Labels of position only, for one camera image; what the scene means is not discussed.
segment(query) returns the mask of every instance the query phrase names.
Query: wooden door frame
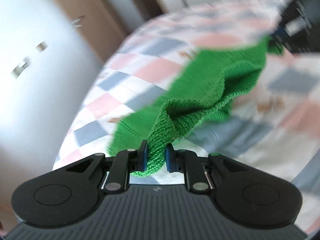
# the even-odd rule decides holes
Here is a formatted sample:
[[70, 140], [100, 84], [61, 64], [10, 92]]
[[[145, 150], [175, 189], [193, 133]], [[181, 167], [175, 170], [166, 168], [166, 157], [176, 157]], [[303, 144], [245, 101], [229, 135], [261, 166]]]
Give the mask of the wooden door frame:
[[104, 17], [110, 22], [110, 24], [117, 31], [118, 35], [124, 40], [127, 36], [125, 27], [118, 19], [118, 16], [114, 13], [111, 6], [107, 6], [106, 0], [93, 0], [98, 9], [104, 15]]

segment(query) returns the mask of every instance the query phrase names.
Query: metal handle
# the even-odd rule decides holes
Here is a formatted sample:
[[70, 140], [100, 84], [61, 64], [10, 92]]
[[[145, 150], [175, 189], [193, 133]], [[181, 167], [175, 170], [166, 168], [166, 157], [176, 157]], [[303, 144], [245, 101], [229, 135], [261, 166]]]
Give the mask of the metal handle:
[[12, 70], [11, 74], [14, 78], [17, 78], [21, 73], [22, 71], [25, 70], [26, 67], [28, 67], [30, 64], [30, 60], [28, 57], [25, 57], [23, 59], [23, 61], [21, 63], [19, 63], [15, 68], [14, 70]]
[[75, 26], [75, 28], [79, 28], [79, 27], [81, 27], [82, 25], [81, 25], [81, 24], [79, 24], [79, 22], [80, 22], [84, 17], [85, 17], [85, 15], [81, 15], [81, 16], [79, 16], [79, 18], [78, 18], [78, 19], [73, 20], [73, 22], [69, 23], [69, 25], [74, 25], [74, 26]]

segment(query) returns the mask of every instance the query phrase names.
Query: green towel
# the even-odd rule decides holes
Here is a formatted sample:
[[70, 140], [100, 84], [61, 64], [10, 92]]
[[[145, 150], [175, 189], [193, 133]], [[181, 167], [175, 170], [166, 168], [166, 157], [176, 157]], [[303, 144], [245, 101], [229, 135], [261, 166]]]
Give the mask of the green towel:
[[159, 171], [168, 143], [184, 138], [203, 120], [223, 122], [230, 117], [232, 100], [256, 85], [267, 52], [282, 52], [280, 47], [269, 47], [269, 41], [267, 37], [253, 47], [201, 51], [167, 93], [120, 121], [108, 153], [138, 149], [147, 139], [147, 170], [135, 174], [145, 177]]

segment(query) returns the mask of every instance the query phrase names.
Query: checkered bedspread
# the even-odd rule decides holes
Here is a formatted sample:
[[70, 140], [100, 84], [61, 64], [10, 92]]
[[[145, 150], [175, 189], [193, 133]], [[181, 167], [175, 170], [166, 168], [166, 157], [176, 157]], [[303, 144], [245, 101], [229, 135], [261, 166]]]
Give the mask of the checkered bedspread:
[[[152, 103], [200, 48], [252, 44], [270, 33], [284, 0], [226, 0], [155, 18], [106, 63], [61, 146], [54, 169], [106, 152], [121, 116]], [[176, 149], [218, 152], [294, 183], [303, 193], [297, 225], [320, 226], [320, 56], [268, 56], [258, 85], [234, 102], [232, 118], [206, 122]], [[133, 183], [183, 183], [163, 168]]]

